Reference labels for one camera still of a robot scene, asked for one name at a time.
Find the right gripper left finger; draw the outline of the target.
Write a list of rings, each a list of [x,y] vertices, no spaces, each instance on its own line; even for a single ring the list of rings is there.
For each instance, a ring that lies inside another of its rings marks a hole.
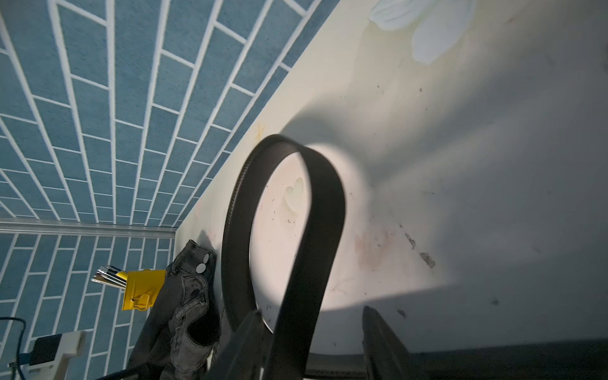
[[[260,379],[264,329],[261,312],[248,313],[204,379]]]

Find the black trousers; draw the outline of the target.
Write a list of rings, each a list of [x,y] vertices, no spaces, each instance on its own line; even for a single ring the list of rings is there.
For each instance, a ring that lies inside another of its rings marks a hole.
[[[201,379],[221,335],[213,284],[217,255],[188,241],[166,268],[165,283],[145,321],[127,368],[144,364],[150,379]]]

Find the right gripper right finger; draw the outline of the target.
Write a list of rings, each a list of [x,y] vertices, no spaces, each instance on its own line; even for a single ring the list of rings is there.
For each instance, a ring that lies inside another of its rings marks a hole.
[[[368,379],[418,379],[413,357],[372,307],[364,307],[364,362]]]

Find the black leather belt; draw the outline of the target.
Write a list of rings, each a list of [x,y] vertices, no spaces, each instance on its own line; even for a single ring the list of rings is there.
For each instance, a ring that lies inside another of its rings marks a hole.
[[[275,328],[270,333],[266,379],[302,379],[329,275],[345,224],[345,191],[325,156],[280,135],[250,153],[234,185],[222,247],[223,300],[232,328],[256,302],[250,274],[250,239],[258,204],[278,165],[301,156],[310,182],[310,208]]]

